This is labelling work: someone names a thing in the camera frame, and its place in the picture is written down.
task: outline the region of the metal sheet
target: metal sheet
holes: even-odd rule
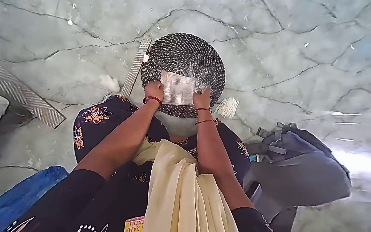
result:
[[[29,87],[0,66],[0,89],[15,101],[22,104],[30,113],[38,117],[52,129],[57,128],[65,116],[38,96]]]
[[[151,38],[148,36],[144,36],[141,40],[140,48],[138,48],[137,54],[135,55],[134,62],[130,68],[130,72],[128,73],[127,79],[125,79],[124,85],[121,90],[121,94],[124,97],[129,97],[134,83],[137,80],[138,73],[140,72],[141,66],[143,65],[144,55],[147,53],[148,48],[151,44]]]

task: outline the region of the cream scarf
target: cream scarf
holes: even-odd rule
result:
[[[144,140],[137,165],[154,161],[148,188],[145,232],[237,232],[212,174],[199,175],[197,161],[167,140]]]

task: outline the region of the orange flower pattern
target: orange flower pattern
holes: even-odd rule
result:
[[[234,164],[232,165],[232,167],[233,167],[233,171],[234,171]],[[236,171],[234,171],[234,174],[237,174],[237,172],[236,172]]]
[[[82,114],[82,118],[85,119],[85,122],[93,122],[98,125],[105,119],[110,119],[107,115],[112,113],[106,110],[106,107],[93,106]]]
[[[152,141],[152,138],[149,138],[149,137],[148,137],[148,134],[146,134],[146,140],[147,140],[148,142],[151,142],[151,141]]]
[[[84,140],[82,138],[82,130],[81,127],[77,128],[74,127],[74,144],[77,150],[80,150],[84,147]]]
[[[197,153],[197,148],[193,148],[192,150],[189,150],[188,153],[194,157],[195,160],[198,161],[198,153]]]
[[[247,152],[246,146],[242,142],[239,142],[239,141],[236,141],[236,143],[239,145],[237,147],[241,150],[241,154],[245,155],[246,159],[248,159],[249,158],[249,153]]]
[[[117,98],[121,98],[121,100],[122,100],[123,102],[126,102],[126,101],[127,101],[127,98],[124,97],[124,96],[122,96],[122,95],[117,95]]]
[[[187,143],[187,142],[188,142],[188,139],[189,139],[189,138],[182,139],[182,140],[176,142],[175,144],[177,144],[177,145],[182,145],[183,143]]]
[[[214,119],[214,123],[216,123],[216,125],[218,125],[218,124],[223,123],[223,122],[220,121],[219,119]]]
[[[131,112],[131,113],[135,113],[135,112],[137,111],[138,107],[131,105],[131,106],[130,106],[130,109],[131,109],[131,110],[128,110],[129,112]]]
[[[136,179],[136,180],[138,180],[140,182],[144,182],[144,183],[150,182],[149,180],[146,180],[147,179],[147,175],[146,175],[145,172],[139,178],[136,177],[136,176],[134,176],[133,179]]]

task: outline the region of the woman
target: woman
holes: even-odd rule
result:
[[[242,189],[247,150],[212,118],[210,88],[194,94],[197,135],[177,141],[154,117],[164,99],[163,85],[149,83],[145,96],[140,108],[117,95],[82,110],[74,129],[78,165],[5,231],[123,231],[127,219],[144,216],[147,208],[152,162],[132,162],[144,138],[176,142],[198,159],[199,172],[213,174],[240,231],[270,231]]]

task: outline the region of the woven placemat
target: woven placemat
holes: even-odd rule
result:
[[[196,89],[211,88],[210,108],[219,100],[224,90],[223,62],[207,41],[191,34],[168,34],[155,41],[148,50],[148,63],[143,65],[143,87],[151,81],[161,81],[161,71],[195,78]],[[193,106],[163,104],[160,111],[180,118],[196,118]]]

